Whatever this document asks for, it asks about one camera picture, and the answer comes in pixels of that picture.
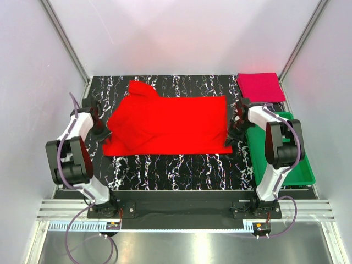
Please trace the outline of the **red t shirt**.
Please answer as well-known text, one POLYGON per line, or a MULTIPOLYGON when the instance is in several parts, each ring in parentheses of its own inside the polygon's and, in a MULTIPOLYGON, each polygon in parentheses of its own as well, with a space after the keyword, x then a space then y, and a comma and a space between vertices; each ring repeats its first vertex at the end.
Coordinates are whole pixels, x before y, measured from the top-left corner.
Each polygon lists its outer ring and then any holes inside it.
POLYGON ((225 96, 163 97, 130 81, 128 95, 107 122, 105 156, 229 154, 225 96))

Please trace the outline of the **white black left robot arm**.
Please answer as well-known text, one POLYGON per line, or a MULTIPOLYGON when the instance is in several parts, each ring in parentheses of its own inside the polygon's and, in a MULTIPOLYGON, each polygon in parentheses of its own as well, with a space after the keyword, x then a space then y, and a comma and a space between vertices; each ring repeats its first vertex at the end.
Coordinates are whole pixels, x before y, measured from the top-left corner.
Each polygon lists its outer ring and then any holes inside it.
POLYGON ((94 176, 92 160, 85 145, 89 133, 93 133, 97 141, 103 141, 111 132, 100 119, 98 100, 88 97, 79 106, 76 99, 72 99, 74 110, 67 128, 45 146, 52 180, 56 185, 81 192, 90 211, 112 218, 119 210, 117 198, 94 176))

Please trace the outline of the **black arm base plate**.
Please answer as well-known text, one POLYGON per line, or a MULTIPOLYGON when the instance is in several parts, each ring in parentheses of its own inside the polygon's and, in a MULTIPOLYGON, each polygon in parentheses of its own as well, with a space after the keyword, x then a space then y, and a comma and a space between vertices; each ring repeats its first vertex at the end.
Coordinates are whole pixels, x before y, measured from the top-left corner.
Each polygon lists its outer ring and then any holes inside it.
POLYGON ((253 190, 187 190, 187 191, 114 191, 122 214, 104 217, 89 211, 87 216, 95 219, 121 219, 132 223, 173 222, 228 223, 231 220, 280 219, 279 204, 267 217, 257 218, 245 212, 253 190))

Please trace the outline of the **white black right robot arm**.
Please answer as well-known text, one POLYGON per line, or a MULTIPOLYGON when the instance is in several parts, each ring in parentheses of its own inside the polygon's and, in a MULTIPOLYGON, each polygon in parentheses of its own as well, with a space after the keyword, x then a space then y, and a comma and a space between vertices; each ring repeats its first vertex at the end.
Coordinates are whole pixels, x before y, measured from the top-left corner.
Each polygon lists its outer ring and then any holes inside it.
POLYGON ((301 122, 286 119, 267 107, 269 103, 252 103, 242 98, 236 103, 236 116, 229 122, 225 147, 241 141, 248 128, 258 126, 265 132, 267 167, 245 212, 253 217, 267 217, 277 208, 279 190, 287 175, 305 157, 301 122))

